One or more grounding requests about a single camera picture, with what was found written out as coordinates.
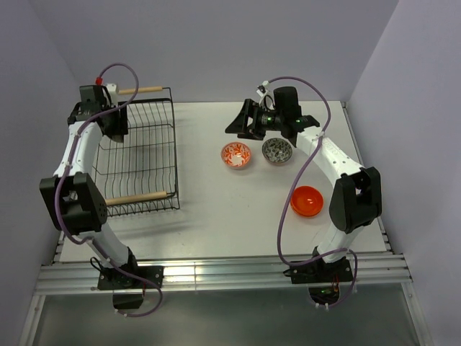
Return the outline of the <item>orange white patterned bowl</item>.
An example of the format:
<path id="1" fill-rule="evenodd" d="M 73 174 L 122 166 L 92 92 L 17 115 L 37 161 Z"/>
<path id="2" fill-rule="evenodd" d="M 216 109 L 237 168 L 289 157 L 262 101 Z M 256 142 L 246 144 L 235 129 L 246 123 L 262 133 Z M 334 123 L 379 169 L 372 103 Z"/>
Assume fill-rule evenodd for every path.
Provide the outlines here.
<path id="1" fill-rule="evenodd" d="M 220 152 L 224 165 L 231 169 L 246 168 L 251 162 L 251 149 L 241 142 L 230 142 Z"/>

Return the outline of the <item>black floral patterned bowl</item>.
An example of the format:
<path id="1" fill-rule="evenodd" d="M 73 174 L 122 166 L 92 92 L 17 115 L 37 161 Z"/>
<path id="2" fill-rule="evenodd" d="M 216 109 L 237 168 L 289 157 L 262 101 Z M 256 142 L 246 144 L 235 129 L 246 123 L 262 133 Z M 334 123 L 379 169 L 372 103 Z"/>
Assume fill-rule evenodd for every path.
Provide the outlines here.
<path id="1" fill-rule="evenodd" d="M 292 147 L 282 138 L 270 138 L 261 147 L 263 157 L 275 165 L 286 164 L 292 158 Z"/>

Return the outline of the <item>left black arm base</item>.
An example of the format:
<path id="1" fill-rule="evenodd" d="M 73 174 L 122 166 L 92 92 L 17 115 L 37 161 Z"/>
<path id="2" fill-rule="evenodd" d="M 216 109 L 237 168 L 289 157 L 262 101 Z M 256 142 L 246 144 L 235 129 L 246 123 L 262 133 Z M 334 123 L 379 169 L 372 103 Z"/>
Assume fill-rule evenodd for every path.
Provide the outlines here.
<path id="1" fill-rule="evenodd" d="M 164 278 L 164 268 L 141 266 L 136 275 L 155 283 L 160 288 Z M 113 268 L 101 271 L 97 283 L 98 290 L 112 291 L 112 305 L 116 309 L 129 312 L 141 307 L 146 288 L 148 285 L 142 280 L 123 275 Z"/>

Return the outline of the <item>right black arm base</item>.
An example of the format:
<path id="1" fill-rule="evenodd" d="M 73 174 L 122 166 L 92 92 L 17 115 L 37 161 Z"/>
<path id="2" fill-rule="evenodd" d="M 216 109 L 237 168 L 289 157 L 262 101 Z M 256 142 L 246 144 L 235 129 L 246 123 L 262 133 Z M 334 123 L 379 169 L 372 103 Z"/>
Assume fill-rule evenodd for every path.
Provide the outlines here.
<path id="1" fill-rule="evenodd" d="M 290 266 L 283 275 L 295 285 L 325 283 L 308 289 L 310 298 L 320 305 L 337 303 L 341 294 L 339 284 L 351 283 L 354 278 L 350 262 L 345 257 L 333 263 L 319 259 L 304 266 Z"/>

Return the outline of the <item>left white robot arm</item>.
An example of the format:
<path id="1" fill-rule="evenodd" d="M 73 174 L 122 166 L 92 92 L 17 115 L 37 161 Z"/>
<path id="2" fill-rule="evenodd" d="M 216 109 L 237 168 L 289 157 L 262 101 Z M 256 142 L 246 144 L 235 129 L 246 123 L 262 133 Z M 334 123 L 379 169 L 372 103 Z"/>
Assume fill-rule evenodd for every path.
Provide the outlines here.
<path id="1" fill-rule="evenodd" d="M 75 245 L 95 253 L 90 263 L 101 279 L 132 288 L 140 279 L 135 256 L 110 228 L 107 203 L 91 177 L 94 157 L 103 137 L 122 142 L 127 112 L 118 101 L 116 84 L 81 86 L 81 100 L 67 119 L 68 142 L 63 158 L 39 190 L 54 226 Z"/>

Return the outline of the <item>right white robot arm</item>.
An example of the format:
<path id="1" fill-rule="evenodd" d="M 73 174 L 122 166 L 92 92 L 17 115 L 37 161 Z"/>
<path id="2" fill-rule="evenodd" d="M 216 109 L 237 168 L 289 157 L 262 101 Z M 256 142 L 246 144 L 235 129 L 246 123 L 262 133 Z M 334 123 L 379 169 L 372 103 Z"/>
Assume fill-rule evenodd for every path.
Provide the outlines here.
<path id="1" fill-rule="evenodd" d="M 336 273 L 336 262 L 346 256 L 357 235 L 382 213 L 380 173 L 350 158 L 326 136 L 325 125 L 303 114 L 295 87 L 270 91 L 261 85 L 257 92 L 260 101 L 245 99 L 225 132 L 261 141 L 268 131 L 278 131 L 307 155 L 308 164 L 315 163 L 327 177 L 333 187 L 330 226 L 307 263 L 312 263 L 315 278 L 329 280 Z"/>

